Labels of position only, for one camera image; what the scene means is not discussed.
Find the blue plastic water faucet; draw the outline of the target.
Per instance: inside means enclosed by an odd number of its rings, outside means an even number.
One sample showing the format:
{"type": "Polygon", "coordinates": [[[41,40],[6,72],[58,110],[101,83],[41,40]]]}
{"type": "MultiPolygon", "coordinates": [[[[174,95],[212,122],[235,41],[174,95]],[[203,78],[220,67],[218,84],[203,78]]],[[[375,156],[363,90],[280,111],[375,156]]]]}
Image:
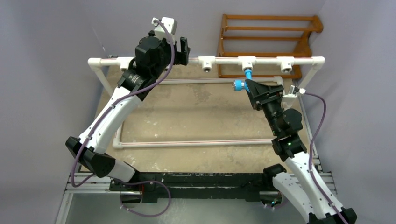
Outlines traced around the blue plastic water faucet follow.
{"type": "MultiPolygon", "coordinates": [[[[252,80],[252,73],[253,73],[253,71],[251,69],[245,69],[244,70],[245,78],[252,80]]],[[[249,87],[242,80],[234,80],[232,83],[232,86],[233,86],[234,91],[245,90],[246,92],[250,92],[249,87]]]]}

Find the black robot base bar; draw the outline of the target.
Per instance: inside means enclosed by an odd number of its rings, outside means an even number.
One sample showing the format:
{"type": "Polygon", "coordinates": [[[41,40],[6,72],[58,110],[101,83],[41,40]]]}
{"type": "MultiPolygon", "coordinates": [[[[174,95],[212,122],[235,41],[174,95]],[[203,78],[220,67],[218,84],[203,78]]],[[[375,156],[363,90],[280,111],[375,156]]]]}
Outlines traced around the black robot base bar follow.
{"type": "Polygon", "coordinates": [[[113,180],[111,191],[136,191],[143,203],[172,199],[242,199],[276,206],[284,197],[266,173],[139,172],[129,184],[113,180]]]}

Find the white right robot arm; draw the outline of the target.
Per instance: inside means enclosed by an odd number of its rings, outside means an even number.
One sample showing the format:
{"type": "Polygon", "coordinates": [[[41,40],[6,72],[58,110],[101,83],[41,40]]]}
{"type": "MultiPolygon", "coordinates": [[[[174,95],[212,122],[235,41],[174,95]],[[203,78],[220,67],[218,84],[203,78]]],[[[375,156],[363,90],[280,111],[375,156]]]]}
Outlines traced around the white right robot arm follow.
{"type": "Polygon", "coordinates": [[[272,147],[282,162],[293,172],[299,184],[290,182],[286,171],[266,170],[262,177],[266,189],[277,189],[298,210],[307,224],[354,224],[357,214],[345,208],[329,190],[312,160],[298,132],[303,129],[302,114],[282,104],[284,87],[245,80],[252,108],[263,111],[274,139],[272,147]]]}

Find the white PVC pipe frame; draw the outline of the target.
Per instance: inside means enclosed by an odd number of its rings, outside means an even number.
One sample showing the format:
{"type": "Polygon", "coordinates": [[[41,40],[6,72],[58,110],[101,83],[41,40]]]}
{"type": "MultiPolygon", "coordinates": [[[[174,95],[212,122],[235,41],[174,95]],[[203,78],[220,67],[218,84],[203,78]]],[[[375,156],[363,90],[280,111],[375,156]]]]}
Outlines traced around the white PVC pipe frame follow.
{"type": "MultiPolygon", "coordinates": [[[[88,65],[91,70],[95,72],[100,82],[103,84],[107,93],[112,96],[114,89],[112,88],[104,76],[101,67],[103,66],[111,66],[116,65],[119,67],[120,71],[124,71],[126,69],[126,64],[130,62],[134,57],[118,57],[118,58],[89,58],[88,65]]],[[[322,66],[325,64],[325,58],[322,56],[313,56],[313,57],[302,57],[302,58],[294,58],[287,56],[279,56],[276,58],[268,58],[268,57],[255,57],[255,56],[239,56],[239,57],[215,57],[215,56],[199,56],[196,58],[189,58],[189,63],[199,64],[202,67],[202,70],[205,72],[210,72],[214,65],[237,65],[242,68],[242,72],[244,73],[245,69],[251,69],[255,65],[275,65],[279,67],[280,71],[283,74],[292,72],[298,65],[310,65],[311,69],[304,77],[302,82],[297,85],[301,88],[306,88],[307,84],[314,77],[314,75],[319,71],[322,66]]],[[[167,76],[170,74],[170,71],[164,71],[161,74],[161,78],[158,80],[158,85],[160,84],[210,84],[210,83],[233,83],[236,79],[231,78],[211,78],[211,79],[168,79],[167,76]]],[[[256,78],[252,75],[252,80],[262,83],[262,82],[276,82],[283,86],[283,79],[280,76],[272,77],[272,78],[256,78]]],[[[283,107],[285,109],[289,109],[293,106],[295,98],[292,101],[282,102],[283,107]]],[[[268,145],[271,144],[270,139],[241,139],[241,140],[199,140],[199,141],[160,141],[160,142],[121,142],[120,135],[122,131],[122,126],[118,128],[118,130],[113,135],[113,138],[109,145],[112,145],[113,148],[122,149],[122,148],[143,148],[143,147],[192,147],[192,146],[231,146],[231,145],[268,145]]]]}

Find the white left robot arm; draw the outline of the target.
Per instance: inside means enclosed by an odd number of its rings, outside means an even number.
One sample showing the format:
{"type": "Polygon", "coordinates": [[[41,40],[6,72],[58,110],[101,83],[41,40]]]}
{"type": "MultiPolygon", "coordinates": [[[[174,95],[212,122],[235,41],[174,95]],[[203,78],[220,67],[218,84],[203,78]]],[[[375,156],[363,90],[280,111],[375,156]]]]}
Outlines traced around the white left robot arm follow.
{"type": "Polygon", "coordinates": [[[188,40],[180,38],[181,50],[166,39],[147,36],[135,48],[135,57],[126,64],[114,92],[94,122],[78,137],[70,136],[65,145],[83,167],[97,177],[111,177],[121,181],[128,191],[139,186],[135,169],[106,153],[113,135],[132,110],[158,85],[160,75],[172,65],[187,65],[188,40]]]}

